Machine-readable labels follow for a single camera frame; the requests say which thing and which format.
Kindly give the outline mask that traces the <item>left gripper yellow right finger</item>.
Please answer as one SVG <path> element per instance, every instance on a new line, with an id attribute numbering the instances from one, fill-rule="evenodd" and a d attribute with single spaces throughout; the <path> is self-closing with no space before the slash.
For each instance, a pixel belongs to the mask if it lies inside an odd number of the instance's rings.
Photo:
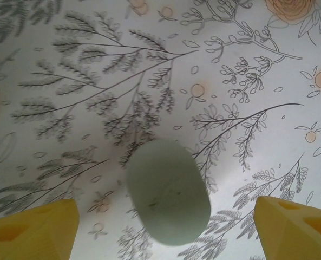
<path id="1" fill-rule="evenodd" d="M 258 197 L 254 223 L 266 259 L 321 259 L 321 209 Z"/>

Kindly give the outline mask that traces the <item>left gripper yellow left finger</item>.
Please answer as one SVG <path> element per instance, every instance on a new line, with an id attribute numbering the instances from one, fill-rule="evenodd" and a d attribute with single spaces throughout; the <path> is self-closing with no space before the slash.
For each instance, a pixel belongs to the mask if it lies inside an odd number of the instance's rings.
<path id="1" fill-rule="evenodd" d="M 73 199 L 0 218 L 0 259 L 69 259 L 79 219 Z"/>

